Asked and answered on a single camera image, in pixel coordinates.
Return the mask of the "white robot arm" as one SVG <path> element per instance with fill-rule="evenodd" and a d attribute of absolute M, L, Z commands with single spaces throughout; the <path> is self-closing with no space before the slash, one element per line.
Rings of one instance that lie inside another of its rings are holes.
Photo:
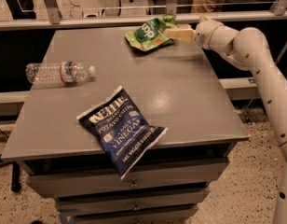
<path fill-rule="evenodd" d="M 287 224 L 287 79 L 275 65 L 265 35 L 254 27 L 238 31 L 206 16 L 199 18 L 194 29 L 188 26 L 169 28 L 164 35 L 183 42 L 194 41 L 201 48 L 218 53 L 238 69 L 253 74 L 286 161 L 273 224 Z"/>

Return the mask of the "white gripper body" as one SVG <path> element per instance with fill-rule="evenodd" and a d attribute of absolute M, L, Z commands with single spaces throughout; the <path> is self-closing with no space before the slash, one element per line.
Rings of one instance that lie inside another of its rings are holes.
<path fill-rule="evenodd" d="M 196 43 L 210 50 L 231 50 L 232 29 L 219 21 L 207 20 L 196 27 Z"/>

